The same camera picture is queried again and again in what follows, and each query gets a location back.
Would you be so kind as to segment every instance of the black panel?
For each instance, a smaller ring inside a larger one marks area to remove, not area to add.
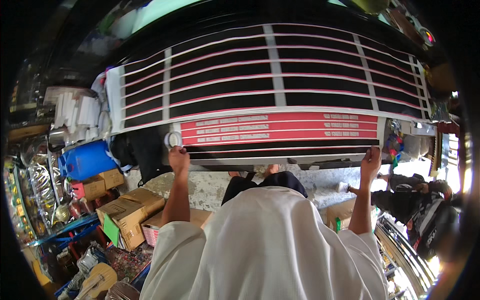
[[[130,105],[135,102],[153,97],[153,96],[158,96],[163,93],[163,85],[157,85],[152,88],[149,88],[147,90],[144,90],[143,92],[139,92],[138,94],[132,95],[130,97],[127,97],[125,99],[125,104]]]
[[[295,150],[274,150],[274,151],[246,151],[246,152],[225,152],[225,153],[192,153],[190,159],[206,158],[247,158],[259,156],[298,156],[298,155],[326,155],[341,153],[366,153],[369,147],[354,148],[331,148],[331,149],[295,149]]]
[[[162,99],[162,97],[160,97],[160,98],[157,98],[157,99],[147,101],[147,102],[142,103],[140,105],[135,105],[131,108],[127,108],[125,110],[125,115],[127,117],[129,117],[131,115],[135,115],[135,114],[147,111],[147,110],[160,108],[160,107],[162,107],[162,105],[163,105],[163,99]]]
[[[370,49],[366,49],[366,48],[363,49],[363,53],[365,53],[365,56],[372,57],[372,58],[375,58],[375,59],[378,59],[378,60],[381,60],[381,61],[384,61],[384,62],[391,63],[393,65],[396,65],[399,68],[404,69],[405,71],[408,71],[408,72],[412,71],[411,65],[406,64],[404,62],[401,62],[399,60],[396,60],[389,55],[386,55],[386,54],[383,54],[383,53],[380,53],[380,52],[377,52],[377,51],[373,51],[373,50],[370,50]]]
[[[320,73],[343,75],[365,80],[365,71],[345,66],[333,65],[330,63],[315,62],[283,62],[281,63],[283,73]]]
[[[321,37],[276,36],[275,42],[277,45],[310,45],[339,49],[353,53],[357,52],[357,47],[355,45],[344,42],[332,41]]]
[[[225,43],[215,44],[215,45],[207,46],[207,47],[194,50],[192,52],[188,52],[172,58],[172,66],[183,61],[191,60],[191,59],[194,59],[203,55],[215,53],[215,52],[225,51],[229,49],[236,49],[236,48],[247,48],[247,47],[257,47],[257,46],[266,46],[266,41],[264,37],[239,39],[239,40],[233,40]]]
[[[376,83],[379,83],[379,84],[386,84],[386,85],[393,86],[393,87],[398,87],[398,88],[404,89],[404,90],[406,90],[408,92],[411,92],[411,93],[414,93],[414,94],[417,93],[417,88],[416,87],[414,87],[414,86],[412,86],[412,85],[410,85],[406,82],[403,82],[399,79],[384,76],[384,75],[373,73],[373,72],[370,72],[370,74],[372,75],[373,82],[376,82]]]
[[[370,69],[373,69],[373,70],[377,70],[377,71],[380,71],[380,72],[388,73],[390,75],[394,75],[394,76],[403,78],[407,81],[410,81],[411,83],[415,83],[414,82],[415,79],[413,78],[413,74],[407,74],[407,73],[405,73],[405,72],[403,72],[403,71],[401,71],[401,70],[399,70],[395,67],[383,64],[381,62],[368,60],[368,67]]]
[[[187,41],[179,45],[176,45],[172,48],[172,54],[180,53],[188,49],[192,49],[192,48],[205,45],[211,42],[220,41],[229,37],[253,36],[253,35],[261,35],[263,33],[264,33],[264,30],[261,25],[256,27],[226,30],[226,31],[214,33],[211,35],[202,36],[202,37],[193,39],[191,41]]]
[[[369,95],[368,85],[343,79],[318,77],[284,77],[286,89],[316,89],[348,91]]]
[[[360,57],[358,56],[327,50],[279,48],[278,55],[281,59],[333,60],[346,62],[357,66],[362,65]]]
[[[275,33],[303,33],[309,35],[331,36],[353,42],[353,35],[351,33],[328,28],[301,25],[273,25],[273,31]]]
[[[125,121],[125,128],[161,121],[163,118],[162,114],[163,112],[159,110],[133,119],[128,119]]]
[[[332,106],[373,109],[369,98],[337,94],[286,93],[290,106]]]
[[[380,50],[382,52],[385,52],[385,53],[390,53],[392,54],[393,56],[395,56],[396,58],[398,59],[401,59],[401,60],[404,60],[404,61],[408,61],[408,55],[405,54],[405,53],[400,53],[400,52],[397,52],[393,49],[390,49],[389,47],[383,45],[383,44],[380,44],[380,43],[377,43],[375,41],[372,41],[371,39],[367,39],[367,38],[364,38],[362,36],[359,37],[360,38],[360,43],[362,45],[365,45],[365,46],[369,46],[371,48],[374,48],[374,49],[377,49],[377,50]]]
[[[173,80],[172,82],[170,82],[170,89],[176,90],[184,86],[198,84],[219,78],[266,73],[270,73],[269,63],[257,63],[251,65],[221,68]]]
[[[381,111],[394,112],[421,119],[421,111],[419,109],[411,108],[403,104],[386,102],[382,100],[378,100],[377,103],[378,109]]]
[[[170,77],[179,76],[185,73],[190,73],[193,71],[201,70],[204,68],[218,66],[226,63],[236,62],[236,61],[248,61],[248,60],[267,60],[268,51],[266,49],[262,50],[253,50],[253,51],[240,51],[222,54],[208,58],[205,60],[199,60],[192,62],[180,67],[173,66],[173,69],[170,73]]]
[[[268,143],[250,143],[250,144],[229,144],[215,146],[188,146],[188,152],[208,152],[208,151],[228,151],[228,150],[248,150],[263,148],[287,148],[287,147],[326,147],[326,146],[356,146],[356,145],[372,145],[379,144],[378,140],[370,139],[354,139],[354,140],[319,140],[319,141],[283,141]]]
[[[273,94],[232,96],[170,107],[170,117],[209,112],[221,109],[275,106]]]
[[[375,94],[379,97],[390,98],[394,100],[404,101],[413,105],[420,105],[419,99],[405,93],[394,91],[388,88],[375,86]]]
[[[128,76],[125,77],[125,83],[128,84],[130,82],[142,79],[142,78],[144,78],[144,77],[146,77],[150,74],[153,74],[157,71],[161,71],[161,70],[163,70],[163,66],[164,66],[164,63],[161,62],[161,63],[158,63],[155,66],[150,67],[150,68],[148,68],[146,70],[143,70],[141,72],[138,72],[138,73],[135,73],[135,74],[132,74],[132,75],[128,75]]]
[[[134,93],[136,91],[139,91],[143,88],[146,88],[148,86],[151,86],[153,84],[156,84],[156,83],[159,83],[159,82],[162,82],[163,81],[163,72],[158,74],[158,75],[155,75],[155,76],[152,76],[148,79],[145,79],[143,81],[140,81],[139,83],[137,84],[134,84],[134,85],[130,85],[130,86],[127,86],[125,87],[125,94],[128,95],[128,94],[131,94],[131,93]]]
[[[244,92],[244,91],[258,91],[258,90],[272,90],[272,78],[261,79],[245,79],[230,82],[222,82],[218,84],[211,84],[201,87],[196,87],[186,91],[181,91],[170,95],[170,103],[177,103],[186,100],[197,99],[206,96]],[[219,108],[210,107],[210,110],[217,110]]]

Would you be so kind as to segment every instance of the hand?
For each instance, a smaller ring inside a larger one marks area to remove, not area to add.
[[[419,183],[415,186],[415,190],[421,192],[422,194],[428,193],[428,184],[427,183]]]
[[[373,179],[382,165],[382,153],[378,147],[370,147],[360,164],[360,189],[370,190]]]
[[[174,146],[168,153],[168,162],[175,173],[175,176],[187,176],[190,166],[190,154],[187,149]]]

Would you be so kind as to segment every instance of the white shirt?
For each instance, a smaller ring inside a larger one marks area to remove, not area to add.
[[[140,300],[386,299],[372,233],[338,235],[313,204],[284,187],[252,188],[225,203],[203,231],[160,228]]]

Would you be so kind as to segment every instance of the red label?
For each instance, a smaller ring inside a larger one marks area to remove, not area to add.
[[[234,116],[182,123],[183,144],[216,145],[289,140],[375,139],[377,117],[296,112]]]

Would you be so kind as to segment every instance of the green card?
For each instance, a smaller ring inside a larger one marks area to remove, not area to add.
[[[119,243],[119,232],[120,229],[113,223],[109,215],[105,214],[105,221],[103,223],[103,231],[113,242],[113,245],[116,247]]]

